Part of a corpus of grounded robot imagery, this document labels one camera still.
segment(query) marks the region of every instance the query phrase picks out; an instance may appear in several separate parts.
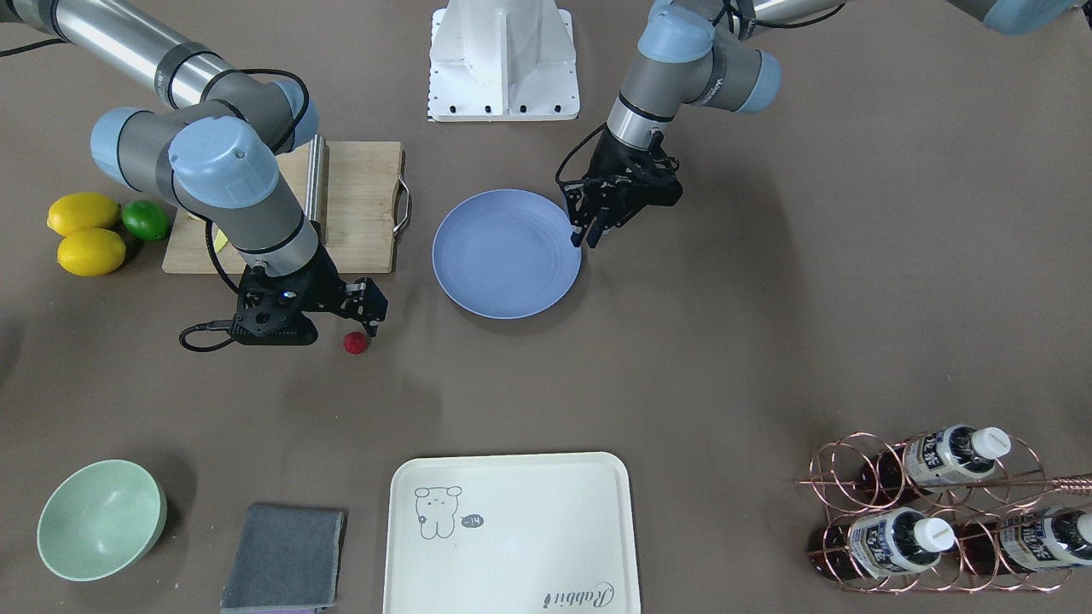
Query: cartoon dog drawing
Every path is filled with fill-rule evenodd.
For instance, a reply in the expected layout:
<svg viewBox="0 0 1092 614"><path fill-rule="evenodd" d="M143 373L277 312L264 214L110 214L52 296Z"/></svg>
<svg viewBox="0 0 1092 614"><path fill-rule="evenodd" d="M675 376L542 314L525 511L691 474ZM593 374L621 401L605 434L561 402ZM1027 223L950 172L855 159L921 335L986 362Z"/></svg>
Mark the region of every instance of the cartoon dog drawing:
<svg viewBox="0 0 1092 614"><path fill-rule="evenodd" d="M434 488L417 488L417 522L420 523L420 536L426 540L440 538L446 540L455 532L455 511L459 509L459 495L463 489L459 486L439 486Z"/></svg>

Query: table surface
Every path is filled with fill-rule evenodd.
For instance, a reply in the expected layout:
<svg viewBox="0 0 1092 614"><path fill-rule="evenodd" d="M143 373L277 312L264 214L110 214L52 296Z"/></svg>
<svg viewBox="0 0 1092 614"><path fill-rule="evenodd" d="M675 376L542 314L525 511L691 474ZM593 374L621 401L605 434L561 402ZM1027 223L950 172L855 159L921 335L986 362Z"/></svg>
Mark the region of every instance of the table surface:
<svg viewBox="0 0 1092 614"><path fill-rule="evenodd" d="M684 108L665 147L686 194L584 252L568 296L520 321L461 310L431 271L443 216L490 189L560 202L563 155L605 120L644 3L566 0L583 103L566 122L425 118L438 2L138 4L238 67L306 79L322 132L401 141L415 220L390 314L352 356L318 316L302 349L179 347L223 318L211 275L145 245L100 279L54 262L62 194L135 194L87 152L151 91L55 46L0 60L0 611L215 612L247 506L348 510L337 612L378 612L391 476L417 457L606 450L632 481L645 612L1084 611L1055 595L840 592L803 556L823 519L794 481L826 441L957 422L1092 468L1092 38L1073 12L1018 39L943 2L854 2L755 45L784 67L759 116ZM0 26L2 47L37 40ZM171 517L134 567L90 585L38 560L51 491L126 458Z"/></svg>

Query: red ball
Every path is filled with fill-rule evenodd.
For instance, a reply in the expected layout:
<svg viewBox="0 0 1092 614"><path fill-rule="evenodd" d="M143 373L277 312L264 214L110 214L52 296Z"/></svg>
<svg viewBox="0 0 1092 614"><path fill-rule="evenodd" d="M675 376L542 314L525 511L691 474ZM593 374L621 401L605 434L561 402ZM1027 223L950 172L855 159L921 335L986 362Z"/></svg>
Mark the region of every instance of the red ball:
<svg viewBox="0 0 1092 614"><path fill-rule="evenodd" d="M342 346L349 354L359 354L368 349L368 344L371 342L368 335L360 331L353 331L345 335L342 340Z"/></svg>

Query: white plastic mount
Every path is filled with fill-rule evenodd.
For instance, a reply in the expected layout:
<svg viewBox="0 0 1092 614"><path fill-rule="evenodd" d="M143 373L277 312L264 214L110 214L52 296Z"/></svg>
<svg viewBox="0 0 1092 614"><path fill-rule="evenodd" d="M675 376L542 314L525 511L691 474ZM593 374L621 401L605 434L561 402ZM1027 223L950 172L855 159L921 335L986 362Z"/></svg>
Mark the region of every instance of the white plastic mount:
<svg viewBox="0 0 1092 614"><path fill-rule="evenodd" d="M554 0L450 0L432 14L428 117L548 121L580 114L572 15Z"/></svg>

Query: gray cloth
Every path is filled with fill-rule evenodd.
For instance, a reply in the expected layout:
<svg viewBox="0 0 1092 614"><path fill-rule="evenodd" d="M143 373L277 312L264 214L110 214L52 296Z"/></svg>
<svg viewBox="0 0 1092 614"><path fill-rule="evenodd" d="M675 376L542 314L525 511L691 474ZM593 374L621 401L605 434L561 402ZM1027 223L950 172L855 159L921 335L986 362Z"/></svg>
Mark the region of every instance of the gray cloth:
<svg viewBox="0 0 1092 614"><path fill-rule="evenodd" d="M334 604L345 512L254 504L247 510L221 611L316 610Z"/></svg>

